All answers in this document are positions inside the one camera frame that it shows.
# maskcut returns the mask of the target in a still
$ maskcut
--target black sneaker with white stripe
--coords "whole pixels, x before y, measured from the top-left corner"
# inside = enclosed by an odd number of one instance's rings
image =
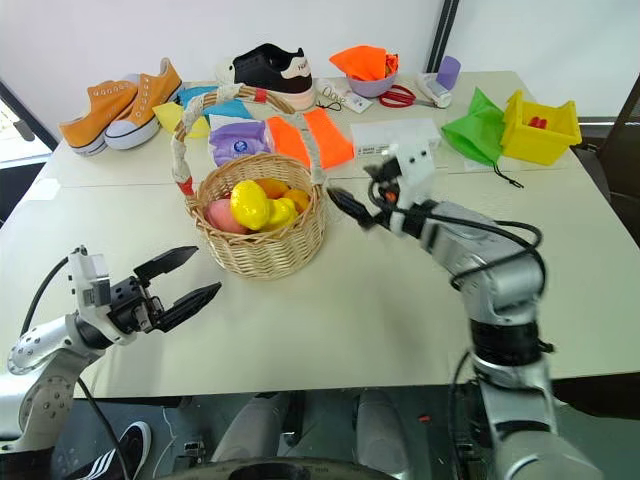
[[[127,463],[129,478],[134,480],[149,456],[151,429],[145,422],[135,422],[127,427],[118,442]],[[122,467],[115,449],[79,468],[66,480],[122,480]]]

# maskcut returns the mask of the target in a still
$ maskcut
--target purple package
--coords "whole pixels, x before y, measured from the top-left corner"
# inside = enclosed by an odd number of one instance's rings
[[[237,157],[271,152],[265,140],[264,122],[239,122],[223,125],[209,134],[213,160],[221,167]]]

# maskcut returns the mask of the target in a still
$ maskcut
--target red tape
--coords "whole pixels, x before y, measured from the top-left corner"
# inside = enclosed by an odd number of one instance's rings
[[[264,88],[256,88],[256,94],[253,97],[253,100],[258,103],[266,103],[267,102],[267,91]]]
[[[176,182],[176,184],[178,185],[182,193],[185,194],[186,196],[191,196],[194,194],[192,177],[187,178],[187,181],[184,183]]]

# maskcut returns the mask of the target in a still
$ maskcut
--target purple cup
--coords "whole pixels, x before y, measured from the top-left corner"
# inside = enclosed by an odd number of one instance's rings
[[[371,80],[365,82],[363,80],[356,80],[355,78],[347,77],[351,90],[358,95],[365,98],[379,97],[384,92],[391,88],[398,72],[390,75],[382,80]]]

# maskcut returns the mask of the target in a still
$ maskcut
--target white table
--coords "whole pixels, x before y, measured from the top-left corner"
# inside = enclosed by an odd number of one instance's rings
[[[105,164],[102,155],[75,159],[64,146],[56,152],[31,197],[38,198],[55,171],[62,188],[53,198],[21,203],[0,230],[2,351],[18,334],[43,276],[79,243],[105,254],[114,281],[168,248],[195,244],[201,251],[155,279],[152,288],[168,305],[186,291],[221,280],[218,296],[169,334],[139,335],[129,347],[111,348],[83,375],[96,396],[448,382],[469,345],[468,320],[446,272],[415,240],[382,229],[361,232],[331,206],[325,243],[308,266],[277,281],[241,279],[210,257],[177,187],[168,178],[158,181],[168,154],[155,154],[164,151],[165,140],[159,135],[129,156],[107,153]],[[106,159],[120,163],[109,166]],[[161,161],[162,168],[148,175],[137,165],[152,161]],[[493,173],[439,168],[434,197],[543,230],[549,278],[539,321],[544,340],[558,348],[550,357],[554,378],[636,371],[640,254],[574,162],[569,156],[564,167],[519,171],[525,190]],[[86,167],[86,180],[73,176],[69,165]],[[144,181],[149,177],[158,184]],[[330,184],[365,198],[364,178],[336,177]],[[100,180],[104,183],[90,184]],[[79,186],[82,182],[89,186]],[[158,217],[162,223],[152,221]],[[347,260],[352,268],[337,267]],[[35,321],[72,311],[68,290],[66,277],[56,278]]]
[[[398,83],[411,88],[416,94],[424,98],[410,77],[402,77]],[[408,108],[387,108],[377,101],[363,114],[357,114],[347,108],[341,112],[328,110],[329,115],[343,134],[351,137],[349,125],[351,123],[379,122],[397,118],[431,117],[438,127],[465,115],[474,89],[478,87],[491,98],[496,105],[504,108],[507,99],[517,90],[522,89],[526,98],[531,98],[525,85],[514,72],[463,73],[454,88],[453,102],[446,110],[423,106]],[[318,96],[324,104],[328,99]],[[277,112],[269,106],[247,102],[249,110],[256,118],[267,118]],[[63,187],[94,187],[107,185],[159,185],[173,183],[170,165],[171,153],[169,149],[170,134],[164,130],[146,144],[127,151],[107,149],[94,157],[80,157],[75,155],[69,146],[62,142],[52,155],[51,161],[45,167],[42,175],[46,178],[56,178]],[[207,152],[207,142],[203,139],[187,139],[186,160],[191,166],[194,181],[201,181],[214,167]],[[362,167],[371,162],[379,162],[379,158],[348,162],[347,164],[329,171],[329,176],[335,178],[366,177]],[[482,168],[476,162],[465,159],[458,154],[446,141],[441,143],[435,153],[436,166],[446,169],[450,173],[467,172],[471,166],[474,170]],[[569,151],[565,153],[551,167],[544,167],[535,163],[522,162],[513,158],[502,157],[500,168],[505,171],[526,170],[555,170],[565,168],[582,168]]]

